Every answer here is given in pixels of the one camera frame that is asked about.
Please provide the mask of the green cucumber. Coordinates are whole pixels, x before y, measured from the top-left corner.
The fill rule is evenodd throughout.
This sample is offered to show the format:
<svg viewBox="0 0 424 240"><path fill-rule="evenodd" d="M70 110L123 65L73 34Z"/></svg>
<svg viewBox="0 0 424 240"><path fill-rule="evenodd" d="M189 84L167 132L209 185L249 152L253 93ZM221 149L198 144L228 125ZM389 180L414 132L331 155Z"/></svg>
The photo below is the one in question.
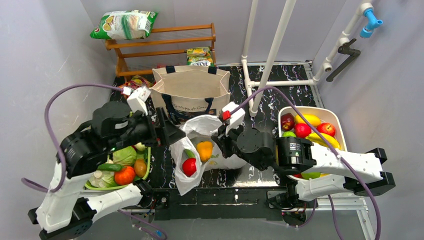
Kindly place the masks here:
<svg viewBox="0 0 424 240"><path fill-rule="evenodd" d="M187 155L188 159L196 159L195 154L191 150L185 149L184 153Z"/></svg>

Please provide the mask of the red pomegranate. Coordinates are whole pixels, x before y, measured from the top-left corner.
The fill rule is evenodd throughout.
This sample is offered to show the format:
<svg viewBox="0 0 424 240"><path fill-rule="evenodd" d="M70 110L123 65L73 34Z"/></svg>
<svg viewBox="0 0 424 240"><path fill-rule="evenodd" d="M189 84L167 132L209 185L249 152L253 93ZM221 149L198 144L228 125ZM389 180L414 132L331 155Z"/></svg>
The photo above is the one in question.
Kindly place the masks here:
<svg viewBox="0 0 424 240"><path fill-rule="evenodd" d="M187 177L191 177L197 172L196 159L188 158L182 164L182 171Z"/></svg>

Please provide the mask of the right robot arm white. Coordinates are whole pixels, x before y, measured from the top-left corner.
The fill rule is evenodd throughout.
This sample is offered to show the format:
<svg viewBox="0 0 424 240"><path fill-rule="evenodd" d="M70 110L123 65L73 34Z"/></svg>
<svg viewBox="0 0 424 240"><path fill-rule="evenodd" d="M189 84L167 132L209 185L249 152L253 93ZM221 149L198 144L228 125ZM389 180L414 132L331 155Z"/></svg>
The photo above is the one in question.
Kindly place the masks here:
<svg viewBox="0 0 424 240"><path fill-rule="evenodd" d="M367 153L330 148L297 137L273 137L255 128L226 130L221 126L212 140L224 158L236 155L260 171L269 167L281 176L319 172L324 177L294 180L287 185L288 202L310 202L318 197L353 193L380 196L396 186L394 176L383 171L387 160L382 148Z"/></svg>

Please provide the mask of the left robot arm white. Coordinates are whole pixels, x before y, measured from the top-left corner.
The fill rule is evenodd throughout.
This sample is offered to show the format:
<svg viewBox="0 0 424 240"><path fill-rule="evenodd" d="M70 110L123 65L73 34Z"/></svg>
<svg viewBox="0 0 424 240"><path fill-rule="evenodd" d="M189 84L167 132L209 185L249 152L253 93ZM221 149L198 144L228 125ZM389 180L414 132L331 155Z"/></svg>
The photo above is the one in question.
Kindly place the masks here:
<svg viewBox="0 0 424 240"><path fill-rule="evenodd" d="M60 144L49 190L37 208L28 212L33 224L41 227L42 240L70 240L85 233L98 219L129 206L140 204L152 194L143 179L131 180L124 188L82 197L85 183L117 150L142 143L147 147L169 146L185 133L156 109L158 124L140 110L131 110L123 102L111 101L96 109L92 119L82 123Z"/></svg>

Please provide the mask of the orange red snack bag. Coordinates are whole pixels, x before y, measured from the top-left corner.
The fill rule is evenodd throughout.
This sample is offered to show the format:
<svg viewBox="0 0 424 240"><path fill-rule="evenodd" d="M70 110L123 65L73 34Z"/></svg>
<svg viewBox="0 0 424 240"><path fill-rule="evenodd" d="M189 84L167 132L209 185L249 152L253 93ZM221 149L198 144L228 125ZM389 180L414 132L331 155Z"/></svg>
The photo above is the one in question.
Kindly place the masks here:
<svg viewBox="0 0 424 240"><path fill-rule="evenodd" d="M135 75L130 80L126 80L125 83L119 86L119 88L123 89L124 87L128 87L132 90L136 90L137 88L140 88L142 86L151 88L154 86L155 83L155 81L147 80L141 75Z"/></svg>

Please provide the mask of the orange yellow bell pepper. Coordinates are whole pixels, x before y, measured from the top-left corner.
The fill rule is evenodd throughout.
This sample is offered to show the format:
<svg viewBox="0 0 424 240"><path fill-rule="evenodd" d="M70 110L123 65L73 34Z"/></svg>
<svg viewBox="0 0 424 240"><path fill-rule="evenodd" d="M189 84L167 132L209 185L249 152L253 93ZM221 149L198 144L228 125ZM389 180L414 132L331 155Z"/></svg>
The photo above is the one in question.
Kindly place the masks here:
<svg viewBox="0 0 424 240"><path fill-rule="evenodd" d="M210 141L201 141L196 145L196 150L200 156L200 160L205 163L213 155L214 144Z"/></svg>

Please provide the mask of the white plastic grocery bag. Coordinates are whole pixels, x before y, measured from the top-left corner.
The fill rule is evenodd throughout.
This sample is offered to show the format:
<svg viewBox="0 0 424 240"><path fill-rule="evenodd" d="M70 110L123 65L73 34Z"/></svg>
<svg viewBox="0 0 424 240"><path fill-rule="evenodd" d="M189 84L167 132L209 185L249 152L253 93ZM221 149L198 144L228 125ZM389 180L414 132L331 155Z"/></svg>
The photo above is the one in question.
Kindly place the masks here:
<svg viewBox="0 0 424 240"><path fill-rule="evenodd" d="M211 138L221 125L222 122L217 116L200 115L186 121L180 126L180 129L185 132L186 137L172 144L169 150L175 163L175 184L181 196L187 194L200 184L205 171L214 169L237 170L247 164L236 155L228 158L223 157L221 150ZM196 149L197 144L204 141L213 143L213 153L207 162L201 161ZM195 154L197 171L191 177L187 177L182 169L184 161L188 159L184 152L185 149L191 150Z"/></svg>

